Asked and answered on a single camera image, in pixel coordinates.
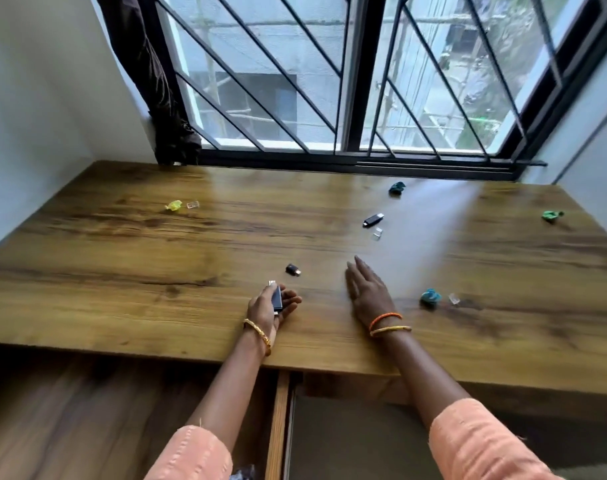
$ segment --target diagonal metal bar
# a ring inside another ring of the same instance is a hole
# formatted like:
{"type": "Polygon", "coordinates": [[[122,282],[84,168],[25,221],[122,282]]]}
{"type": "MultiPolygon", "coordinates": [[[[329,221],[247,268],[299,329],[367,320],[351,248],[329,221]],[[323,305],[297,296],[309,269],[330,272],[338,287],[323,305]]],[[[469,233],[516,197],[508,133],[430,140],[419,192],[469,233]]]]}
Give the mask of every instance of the diagonal metal bar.
{"type": "Polygon", "coordinates": [[[539,29],[541,30],[542,36],[544,37],[544,43],[550,57],[550,69],[553,71],[553,76],[557,86],[562,87],[562,73],[559,71],[559,64],[557,63],[557,53],[555,52],[555,44],[553,43],[553,37],[550,35],[550,25],[546,19],[544,13],[544,4],[542,0],[531,0],[533,8],[535,9],[535,15],[537,15],[537,21],[539,22],[539,29]]]}
{"type": "Polygon", "coordinates": [[[347,5],[346,5],[346,23],[344,25],[344,41],[343,41],[343,49],[341,50],[341,75],[340,75],[340,90],[339,93],[337,94],[337,113],[336,113],[336,119],[335,119],[335,128],[337,128],[337,130],[335,131],[335,141],[334,144],[332,145],[332,154],[336,155],[337,154],[337,136],[340,133],[340,110],[341,110],[341,91],[343,90],[343,73],[344,73],[344,67],[346,64],[346,46],[347,46],[347,42],[348,42],[348,22],[350,21],[350,1],[348,0],[347,5]]]}
{"type": "Polygon", "coordinates": [[[288,126],[286,126],[286,124],[281,120],[281,118],[279,118],[276,114],[273,114],[272,112],[268,111],[268,108],[262,104],[261,101],[259,101],[259,99],[257,99],[255,97],[254,94],[252,94],[247,88],[246,86],[243,85],[243,83],[241,82],[241,80],[239,79],[239,77],[237,77],[237,74],[235,73],[234,70],[232,70],[232,68],[230,68],[230,66],[228,64],[226,64],[223,59],[221,57],[219,57],[219,55],[217,55],[217,53],[199,36],[197,35],[196,31],[194,31],[187,23],[186,21],[181,18],[179,16],[179,14],[177,14],[177,12],[175,12],[170,5],[168,5],[164,0],[157,0],[157,3],[166,11],[166,13],[168,13],[168,15],[170,15],[175,22],[177,22],[179,24],[179,26],[184,29],[188,35],[190,35],[190,37],[203,49],[203,51],[209,55],[213,61],[215,61],[217,64],[219,64],[219,67],[221,67],[227,74],[228,76],[234,80],[237,85],[242,88],[246,94],[248,96],[250,96],[250,98],[257,103],[257,105],[264,111],[266,112],[266,114],[268,116],[270,116],[270,118],[272,118],[277,125],[279,125],[279,127],[281,129],[283,129],[283,131],[292,138],[292,140],[298,144],[299,146],[301,146],[301,149],[306,152],[306,153],[310,153],[310,150],[308,150],[308,147],[306,146],[306,144],[301,141],[299,139],[299,137],[292,131],[292,129],[290,129],[288,126]]]}
{"type": "Polygon", "coordinates": [[[208,132],[206,130],[204,130],[203,128],[201,128],[199,126],[190,125],[190,127],[193,128],[193,130],[195,130],[195,132],[198,133],[199,136],[201,136],[203,139],[205,139],[208,143],[210,143],[212,146],[214,146],[217,150],[221,150],[221,145],[219,144],[217,139],[214,136],[211,136],[210,134],[208,134],[208,132]]]}
{"type": "Polygon", "coordinates": [[[386,143],[386,140],[384,139],[383,136],[381,136],[381,134],[379,133],[379,131],[375,131],[375,134],[377,135],[377,137],[379,138],[379,140],[384,144],[384,146],[386,147],[386,150],[388,150],[388,153],[390,153],[393,157],[397,157],[397,155],[395,155],[395,152],[393,152],[393,149],[388,145],[388,143],[386,143]]]}
{"type": "Polygon", "coordinates": [[[270,53],[270,51],[263,45],[263,42],[259,40],[259,38],[254,34],[252,30],[248,28],[248,25],[241,19],[241,17],[235,12],[235,10],[230,6],[230,4],[226,0],[219,0],[219,3],[230,13],[230,16],[234,18],[234,21],[239,23],[239,26],[243,29],[244,32],[252,39],[252,41],[261,49],[261,52],[266,55],[266,57],[273,63],[276,69],[281,72],[281,74],[285,77],[285,79],[290,83],[290,85],[294,88],[295,91],[299,93],[299,95],[306,101],[314,112],[317,113],[325,125],[330,128],[330,130],[334,133],[336,129],[332,127],[331,122],[324,116],[324,113],[319,110],[319,108],[313,103],[313,101],[304,93],[304,91],[299,87],[294,80],[288,75],[288,72],[281,66],[281,64],[276,60],[276,58],[270,53]]]}
{"type": "Polygon", "coordinates": [[[500,80],[501,87],[503,88],[504,94],[508,98],[510,106],[512,108],[512,112],[515,114],[515,121],[517,123],[517,127],[521,132],[524,140],[527,140],[526,131],[524,130],[524,125],[521,122],[521,115],[519,114],[519,110],[517,109],[517,105],[515,104],[515,99],[513,99],[512,94],[510,94],[510,88],[508,88],[508,83],[506,82],[506,78],[501,72],[500,64],[497,62],[497,56],[495,55],[494,50],[491,47],[491,41],[488,40],[488,34],[484,30],[484,25],[482,24],[482,19],[479,18],[479,13],[475,9],[475,4],[473,0],[464,0],[466,6],[468,7],[468,11],[470,12],[470,16],[473,19],[473,22],[477,26],[477,31],[479,32],[479,37],[482,39],[482,44],[486,49],[486,53],[488,54],[488,58],[491,60],[492,69],[495,72],[495,75],[500,80]]]}
{"type": "MultiPolygon", "coordinates": [[[[384,65],[384,80],[388,77],[388,71],[390,70],[390,62],[393,59],[393,50],[395,49],[395,39],[397,38],[397,28],[399,27],[399,18],[402,15],[402,6],[404,6],[404,0],[397,1],[397,7],[395,9],[395,19],[393,20],[393,30],[390,34],[390,43],[388,44],[388,53],[386,54],[386,64],[384,65]]],[[[379,113],[382,110],[382,102],[384,101],[384,80],[379,90],[379,97],[377,98],[377,108],[375,109],[375,119],[373,120],[373,130],[370,132],[370,141],[368,142],[368,152],[366,157],[370,156],[370,152],[373,149],[373,141],[375,140],[375,132],[377,131],[377,125],[379,124],[379,113]]]]}
{"type": "Polygon", "coordinates": [[[486,152],[486,148],[484,148],[484,144],[482,143],[482,140],[479,138],[479,135],[477,135],[477,132],[475,131],[475,128],[473,127],[473,124],[471,123],[470,119],[468,118],[468,115],[466,114],[466,111],[464,110],[464,107],[459,102],[459,99],[455,95],[453,88],[450,86],[450,83],[448,82],[448,78],[446,77],[446,74],[444,74],[444,72],[441,70],[441,67],[439,67],[439,61],[437,61],[437,58],[435,57],[435,54],[432,53],[432,49],[428,45],[428,42],[426,41],[424,36],[421,34],[419,25],[417,25],[417,22],[415,21],[414,17],[411,14],[411,11],[408,10],[408,7],[405,5],[404,5],[404,13],[408,17],[408,20],[412,25],[412,29],[414,30],[415,34],[419,38],[420,44],[426,51],[428,58],[430,59],[432,64],[435,66],[435,70],[437,71],[437,73],[439,74],[439,77],[441,78],[442,82],[444,83],[446,90],[448,90],[450,97],[452,97],[453,102],[457,106],[457,109],[459,110],[459,112],[462,113],[462,116],[466,120],[466,124],[468,124],[468,128],[470,128],[470,131],[473,133],[473,136],[475,137],[477,144],[479,144],[479,147],[482,149],[482,152],[484,153],[484,157],[486,158],[486,161],[487,162],[490,161],[491,160],[490,155],[486,152]]]}
{"type": "Polygon", "coordinates": [[[248,133],[243,128],[243,126],[239,126],[228,115],[228,113],[225,112],[223,110],[223,108],[221,108],[219,106],[219,104],[217,104],[217,101],[215,101],[214,99],[212,99],[212,97],[210,96],[210,94],[208,94],[207,92],[205,92],[203,89],[199,88],[199,85],[194,80],[192,80],[190,77],[188,77],[185,74],[182,74],[181,72],[179,72],[177,70],[175,70],[175,74],[177,74],[177,77],[180,77],[181,79],[183,79],[183,81],[188,86],[190,86],[191,88],[193,88],[197,94],[199,94],[201,97],[203,97],[203,99],[205,99],[208,104],[210,104],[212,107],[214,107],[217,110],[217,112],[219,114],[221,114],[226,119],[226,121],[228,121],[232,126],[234,126],[237,129],[237,131],[239,131],[239,133],[243,134],[248,140],[250,140],[253,145],[255,145],[257,148],[259,148],[262,152],[266,151],[266,148],[264,148],[264,146],[254,136],[252,136],[250,133],[248,133]]]}
{"type": "Polygon", "coordinates": [[[326,62],[331,67],[331,69],[335,72],[335,74],[337,74],[339,77],[341,77],[342,72],[339,70],[339,68],[336,66],[336,64],[332,61],[332,59],[328,56],[328,54],[326,53],[324,48],[319,44],[319,42],[317,41],[317,39],[315,38],[313,33],[308,29],[308,26],[306,26],[306,24],[301,19],[301,17],[299,17],[299,15],[297,15],[297,12],[294,10],[294,8],[292,8],[292,5],[288,2],[288,0],[281,0],[281,2],[283,3],[283,6],[285,6],[285,8],[290,12],[290,15],[292,15],[292,17],[294,18],[294,21],[299,24],[299,26],[301,27],[301,30],[303,30],[306,33],[306,35],[308,35],[308,38],[313,43],[315,48],[319,51],[319,53],[322,55],[322,57],[324,59],[326,59],[326,62]]]}
{"type": "Polygon", "coordinates": [[[441,155],[439,155],[439,152],[437,151],[435,145],[432,143],[432,141],[430,141],[430,138],[428,137],[428,135],[424,131],[424,128],[421,127],[420,120],[418,120],[415,117],[414,113],[411,110],[411,107],[408,106],[408,103],[406,102],[404,96],[402,96],[402,94],[399,92],[399,89],[397,89],[397,86],[395,86],[395,83],[393,82],[393,80],[390,77],[388,77],[387,78],[387,82],[388,82],[388,84],[390,84],[390,87],[392,88],[392,90],[395,92],[395,94],[399,98],[399,101],[401,101],[402,105],[404,105],[404,108],[406,108],[406,111],[408,111],[408,113],[411,115],[412,121],[415,122],[415,124],[417,125],[417,128],[421,132],[421,136],[424,137],[424,139],[426,140],[427,144],[429,144],[430,148],[432,148],[432,151],[435,152],[435,158],[437,160],[441,160],[441,155]]]}

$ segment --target person's left hand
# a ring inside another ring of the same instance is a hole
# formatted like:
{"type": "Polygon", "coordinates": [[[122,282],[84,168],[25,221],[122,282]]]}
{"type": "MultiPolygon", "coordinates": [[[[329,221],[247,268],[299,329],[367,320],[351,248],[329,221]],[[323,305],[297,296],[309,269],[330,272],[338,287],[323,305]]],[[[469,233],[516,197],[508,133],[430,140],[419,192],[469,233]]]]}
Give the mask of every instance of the person's left hand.
{"type": "Polygon", "coordinates": [[[259,296],[252,298],[248,303],[248,314],[246,316],[267,335],[273,347],[275,346],[276,331],[279,330],[281,322],[288,318],[288,315],[294,312],[303,301],[296,291],[287,290],[285,285],[280,284],[283,310],[280,314],[275,315],[275,310],[272,307],[272,295],[276,286],[276,284],[266,286],[259,296]]]}

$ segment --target black usb drive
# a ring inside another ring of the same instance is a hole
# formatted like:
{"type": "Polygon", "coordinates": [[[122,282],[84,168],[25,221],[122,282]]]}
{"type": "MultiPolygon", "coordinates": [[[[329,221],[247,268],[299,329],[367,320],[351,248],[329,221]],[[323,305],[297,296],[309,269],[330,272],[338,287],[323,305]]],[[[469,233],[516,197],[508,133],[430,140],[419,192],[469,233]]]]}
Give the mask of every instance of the black usb drive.
{"type": "MultiPolygon", "coordinates": [[[[267,282],[267,285],[270,286],[276,283],[275,281],[267,282]]],[[[283,310],[283,303],[281,303],[281,288],[279,286],[276,287],[275,292],[272,294],[272,309],[275,310],[275,315],[278,315],[281,310],[283,310]]]]}
{"type": "Polygon", "coordinates": [[[381,219],[384,218],[383,214],[375,214],[374,216],[368,217],[365,221],[364,221],[364,227],[370,227],[370,226],[374,226],[375,224],[377,224],[379,221],[381,221],[381,219]]]}

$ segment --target hand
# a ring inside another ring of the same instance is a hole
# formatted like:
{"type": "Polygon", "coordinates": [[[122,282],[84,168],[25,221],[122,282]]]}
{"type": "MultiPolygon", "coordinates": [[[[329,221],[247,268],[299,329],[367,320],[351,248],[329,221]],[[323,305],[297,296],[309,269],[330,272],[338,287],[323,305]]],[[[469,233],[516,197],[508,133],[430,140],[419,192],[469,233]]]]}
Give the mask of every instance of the hand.
{"type": "Polygon", "coordinates": [[[288,318],[297,306],[303,301],[301,296],[294,290],[285,289],[285,285],[279,285],[281,290],[281,302],[283,310],[275,316],[275,310],[272,307],[272,295],[276,290],[276,284],[266,286],[263,291],[248,302],[248,320],[257,325],[263,333],[270,339],[270,344],[275,345],[276,331],[279,330],[281,322],[288,318]]]}
{"type": "MultiPolygon", "coordinates": [[[[384,282],[357,256],[355,264],[348,262],[346,281],[355,316],[366,327],[379,315],[396,311],[384,282]]],[[[383,326],[381,322],[386,321],[381,320],[375,328],[383,326]]]]}

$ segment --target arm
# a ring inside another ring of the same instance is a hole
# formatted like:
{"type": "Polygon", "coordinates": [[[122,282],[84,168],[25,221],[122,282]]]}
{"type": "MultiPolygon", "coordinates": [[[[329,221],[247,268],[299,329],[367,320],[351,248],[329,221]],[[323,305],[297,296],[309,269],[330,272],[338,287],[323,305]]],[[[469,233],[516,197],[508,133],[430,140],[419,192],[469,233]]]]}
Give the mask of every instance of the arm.
{"type": "MultiPolygon", "coordinates": [[[[348,292],[366,327],[395,312],[381,278],[358,257],[348,263],[348,292]]],[[[399,324],[394,317],[375,329],[399,324]]],[[[406,330],[379,334],[430,432],[430,450],[445,480],[560,480],[426,352],[406,330]]]]}
{"type": "MultiPolygon", "coordinates": [[[[301,303],[295,291],[279,286],[283,311],[278,316],[271,302],[276,285],[266,287],[248,304],[247,318],[259,326],[272,346],[283,320],[301,303]]],[[[265,355],[266,344],[259,333],[245,328],[186,426],[172,436],[145,480],[210,480],[230,475],[230,451],[265,355]]]]}

